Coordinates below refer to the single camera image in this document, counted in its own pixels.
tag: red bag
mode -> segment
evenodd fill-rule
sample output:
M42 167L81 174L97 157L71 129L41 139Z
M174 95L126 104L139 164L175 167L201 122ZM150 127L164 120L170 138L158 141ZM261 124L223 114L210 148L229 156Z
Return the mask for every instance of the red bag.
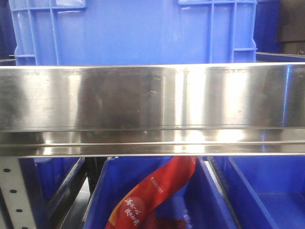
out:
M181 189L195 171L196 156L174 156L136 185L115 207L105 229L136 229L168 197Z

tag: shiny metal surface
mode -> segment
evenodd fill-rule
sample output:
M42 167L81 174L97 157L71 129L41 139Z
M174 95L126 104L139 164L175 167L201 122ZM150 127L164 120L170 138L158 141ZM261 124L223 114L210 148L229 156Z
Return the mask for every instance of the shiny metal surface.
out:
M0 155L303 154L304 104L304 63L2 67Z

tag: plastic bin wall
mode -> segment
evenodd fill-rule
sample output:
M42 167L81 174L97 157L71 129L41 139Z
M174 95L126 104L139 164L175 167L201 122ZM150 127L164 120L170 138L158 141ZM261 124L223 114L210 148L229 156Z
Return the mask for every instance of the plastic bin wall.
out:
M229 201L247 229L305 228L305 157L214 157Z
M254 40L259 52L280 53L276 41L280 0L258 0L254 27Z
M77 162L77 157L67 158L35 158L34 162L45 199L51 199L71 167Z
M18 65L253 62L256 0L10 0Z
M9 0L0 1L0 59L8 59L16 48Z
M121 157L105 162L84 229L104 228L119 201L170 157ZM188 184L157 209L157 216L184 219L186 228L236 229L233 218L202 158Z

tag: metal shelf rail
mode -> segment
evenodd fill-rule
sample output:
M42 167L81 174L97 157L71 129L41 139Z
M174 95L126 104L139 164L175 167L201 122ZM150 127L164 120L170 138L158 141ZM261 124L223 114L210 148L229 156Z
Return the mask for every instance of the metal shelf rail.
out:
M18 158L305 154L304 88L297 62L0 67L10 220L50 225L41 193L29 191L33 164Z

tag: shelf rack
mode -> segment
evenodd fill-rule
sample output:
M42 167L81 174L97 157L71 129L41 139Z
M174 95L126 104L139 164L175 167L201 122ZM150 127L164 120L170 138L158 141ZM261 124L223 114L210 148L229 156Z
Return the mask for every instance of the shelf rack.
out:
M0 67L3 211L15 229L64 225L33 157L303 155L304 89L303 62Z

